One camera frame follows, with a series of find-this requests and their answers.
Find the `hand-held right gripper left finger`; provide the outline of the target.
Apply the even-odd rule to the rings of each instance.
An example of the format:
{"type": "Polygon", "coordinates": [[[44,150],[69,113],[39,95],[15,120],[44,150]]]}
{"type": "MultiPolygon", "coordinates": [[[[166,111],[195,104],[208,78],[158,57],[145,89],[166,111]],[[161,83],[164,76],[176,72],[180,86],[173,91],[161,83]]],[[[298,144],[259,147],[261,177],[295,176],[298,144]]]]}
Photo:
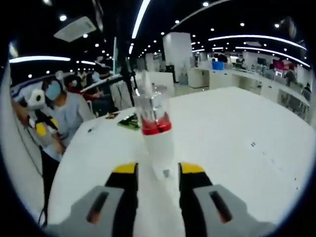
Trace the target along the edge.
{"type": "Polygon", "coordinates": [[[131,237],[138,208],[138,163],[117,166],[103,186],[76,201],[60,224],[49,225],[50,237],[131,237]]]}

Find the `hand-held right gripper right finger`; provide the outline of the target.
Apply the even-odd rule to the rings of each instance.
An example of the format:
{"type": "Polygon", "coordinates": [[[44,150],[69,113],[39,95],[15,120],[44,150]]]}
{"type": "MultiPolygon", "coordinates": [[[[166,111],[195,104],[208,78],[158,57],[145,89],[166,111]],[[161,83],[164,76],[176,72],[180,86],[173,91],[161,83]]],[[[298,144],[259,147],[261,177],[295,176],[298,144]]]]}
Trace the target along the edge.
{"type": "Polygon", "coordinates": [[[222,185],[214,185],[194,163],[179,167],[180,208],[188,237],[266,237],[276,226],[260,222],[246,203],[222,185]]]}

